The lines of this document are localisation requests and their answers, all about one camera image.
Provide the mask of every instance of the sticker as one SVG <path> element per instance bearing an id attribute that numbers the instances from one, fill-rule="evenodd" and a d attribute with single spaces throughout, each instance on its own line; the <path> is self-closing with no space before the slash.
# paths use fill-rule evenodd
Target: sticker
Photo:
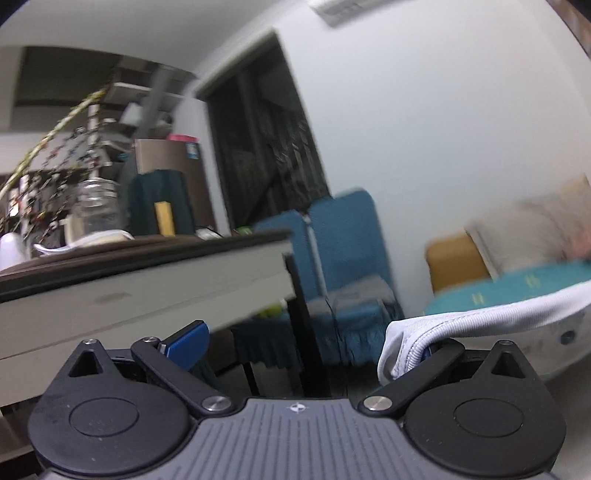
<path id="1" fill-rule="evenodd" d="M 199 146 L 194 142 L 187 142 L 187 156 L 192 160 L 199 160 Z"/>
<path id="2" fill-rule="evenodd" d="M 304 404 L 301 404 L 300 402 L 294 403 L 293 405 L 290 406 L 290 410 L 293 413 L 302 413 L 305 409 L 306 409 L 306 406 Z"/>

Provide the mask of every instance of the glass jar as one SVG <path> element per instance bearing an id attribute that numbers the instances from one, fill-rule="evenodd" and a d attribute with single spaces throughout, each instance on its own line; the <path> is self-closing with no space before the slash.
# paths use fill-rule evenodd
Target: glass jar
<path id="1" fill-rule="evenodd" d="M 90 179 L 78 184 L 73 213 L 77 217 L 80 236 L 122 228 L 117 189 L 117 182 L 105 179 Z"/>

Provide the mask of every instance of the blue towel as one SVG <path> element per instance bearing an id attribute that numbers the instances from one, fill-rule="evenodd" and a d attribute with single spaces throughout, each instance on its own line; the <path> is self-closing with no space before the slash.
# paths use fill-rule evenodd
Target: blue towel
<path id="1" fill-rule="evenodd" d="M 425 315 L 467 312 L 547 295 L 591 280 L 591 263 L 576 261 L 509 272 L 496 280 L 483 280 L 441 292 Z"/>

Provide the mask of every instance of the white cloth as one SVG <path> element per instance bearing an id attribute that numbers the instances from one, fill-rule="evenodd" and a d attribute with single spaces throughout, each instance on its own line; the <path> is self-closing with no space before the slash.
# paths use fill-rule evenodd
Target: white cloth
<path id="1" fill-rule="evenodd" d="M 427 347 L 445 338 L 525 332 L 563 319 L 591 305 L 591 281 L 534 299 L 469 312 L 453 312 L 392 322 L 378 362 L 386 384 L 416 367 Z"/>

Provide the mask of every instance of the doorway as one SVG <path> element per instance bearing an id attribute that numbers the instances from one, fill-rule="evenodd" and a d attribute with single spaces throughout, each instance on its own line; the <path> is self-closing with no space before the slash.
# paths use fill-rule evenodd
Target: doorway
<path id="1" fill-rule="evenodd" d="M 210 90 L 207 102 L 230 226 L 329 195 L 304 109 L 276 39 Z"/>

